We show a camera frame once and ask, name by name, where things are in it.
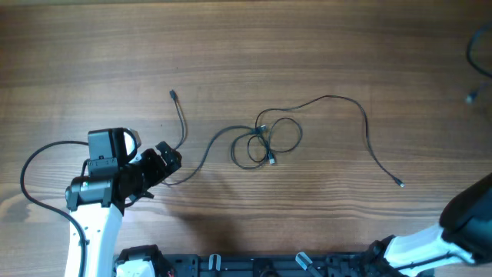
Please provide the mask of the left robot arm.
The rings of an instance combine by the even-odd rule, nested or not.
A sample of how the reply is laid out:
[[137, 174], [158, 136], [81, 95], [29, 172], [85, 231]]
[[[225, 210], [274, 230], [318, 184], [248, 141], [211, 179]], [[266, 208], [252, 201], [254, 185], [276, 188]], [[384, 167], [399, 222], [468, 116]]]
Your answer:
[[166, 142], [138, 152], [141, 140], [129, 128], [88, 133], [85, 171], [65, 191], [74, 223], [66, 276], [172, 276], [175, 271], [156, 245], [115, 245], [126, 208], [151, 197], [149, 189], [181, 167], [181, 154]]

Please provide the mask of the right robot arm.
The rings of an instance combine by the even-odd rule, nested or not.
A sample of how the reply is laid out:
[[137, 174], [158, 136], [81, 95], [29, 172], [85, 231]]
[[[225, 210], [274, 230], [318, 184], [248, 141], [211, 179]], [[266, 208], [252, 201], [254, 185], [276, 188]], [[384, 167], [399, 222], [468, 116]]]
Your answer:
[[418, 276], [455, 263], [491, 262], [491, 175], [455, 196], [439, 222], [412, 235], [375, 241], [362, 255], [362, 276]]

